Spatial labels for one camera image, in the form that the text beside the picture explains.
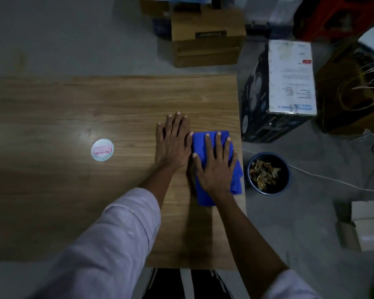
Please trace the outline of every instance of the blue microfiber towel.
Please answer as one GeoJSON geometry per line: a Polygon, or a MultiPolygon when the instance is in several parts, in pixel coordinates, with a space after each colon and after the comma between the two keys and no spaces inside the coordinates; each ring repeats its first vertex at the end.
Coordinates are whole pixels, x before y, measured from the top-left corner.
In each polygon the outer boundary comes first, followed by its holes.
{"type": "MultiPolygon", "coordinates": [[[[216,136],[216,133],[218,131],[211,131],[211,132],[197,132],[193,133],[193,149],[196,154],[198,154],[201,163],[202,163],[202,168],[205,168],[207,164],[207,151],[205,147],[205,134],[209,133],[210,135],[210,140],[212,141],[212,146],[214,147],[214,139],[216,136]]],[[[228,131],[221,131],[221,136],[222,136],[222,145],[224,146],[224,142],[226,141],[226,138],[229,137],[229,132],[228,131]]],[[[233,143],[230,144],[230,157],[229,161],[231,160],[233,156],[233,143]]],[[[235,195],[235,194],[241,194],[242,189],[241,189],[241,181],[240,178],[243,176],[243,172],[240,166],[240,162],[237,160],[237,164],[234,168],[233,171],[233,178],[231,181],[231,186],[230,186],[230,192],[235,195]]],[[[206,193],[200,186],[198,177],[195,176],[195,189],[197,190],[197,198],[198,198],[198,204],[200,206],[214,206],[213,200],[210,198],[209,194],[206,193]]]]}

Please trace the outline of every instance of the small cardboard box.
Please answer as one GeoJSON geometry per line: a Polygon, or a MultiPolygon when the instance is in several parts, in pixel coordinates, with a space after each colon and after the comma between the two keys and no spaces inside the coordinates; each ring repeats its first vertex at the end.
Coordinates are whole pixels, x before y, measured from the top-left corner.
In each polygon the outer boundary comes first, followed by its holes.
{"type": "Polygon", "coordinates": [[[174,66],[236,64],[246,34],[244,22],[243,12],[235,8],[172,13],[174,66]]]}
{"type": "Polygon", "coordinates": [[[169,2],[139,0],[141,12],[153,18],[169,17],[169,2]]]}
{"type": "Polygon", "coordinates": [[[269,40],[242,94],[241,136],[271,143],[317,115],[310,43],[269,40]]]}
{"type": "Polygon", "coordinates": [[[353,201],[351,222],[340,222],[347,247],[374,251],[374,201],[353,201]]]}

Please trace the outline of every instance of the white sleeve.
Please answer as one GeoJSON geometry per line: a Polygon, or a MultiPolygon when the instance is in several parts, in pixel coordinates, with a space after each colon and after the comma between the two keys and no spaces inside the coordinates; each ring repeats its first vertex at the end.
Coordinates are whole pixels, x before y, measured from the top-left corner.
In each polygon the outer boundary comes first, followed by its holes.
{"type": "Polygon", "coordinates": [[[283,271],[262,299],[320,299],[320,296],[293,270],[283,271]]]}
{"type": "Polygon", "coordinates": [[[127,192],[61,254],[32,298],[131,298],[160,225],[154,195],[127,192]]]}

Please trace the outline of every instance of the red logo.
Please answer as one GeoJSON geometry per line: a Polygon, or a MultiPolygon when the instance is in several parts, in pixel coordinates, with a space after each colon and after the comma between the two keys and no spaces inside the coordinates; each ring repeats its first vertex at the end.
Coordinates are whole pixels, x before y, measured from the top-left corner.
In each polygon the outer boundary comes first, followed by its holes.
{"type": "Polygon", "coordinates": [[[111,146],[102,146],[102,147],[97,147],[94,149],[94,154],[95,155],[100,155],[100,154],[108,154],[112,152],[112,147],[111,146]]]}

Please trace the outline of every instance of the white circular sticker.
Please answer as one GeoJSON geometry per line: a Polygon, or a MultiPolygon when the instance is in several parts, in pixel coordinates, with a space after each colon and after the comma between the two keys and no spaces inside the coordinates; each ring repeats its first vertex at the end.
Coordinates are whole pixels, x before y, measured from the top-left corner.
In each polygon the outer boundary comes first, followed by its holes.
{"type": "Polygon", "coordinates": [[[114,144],[105,138],[96,141],[91,147],[91,156],[96,161],[105,161],[114,154],[114,144]]]}

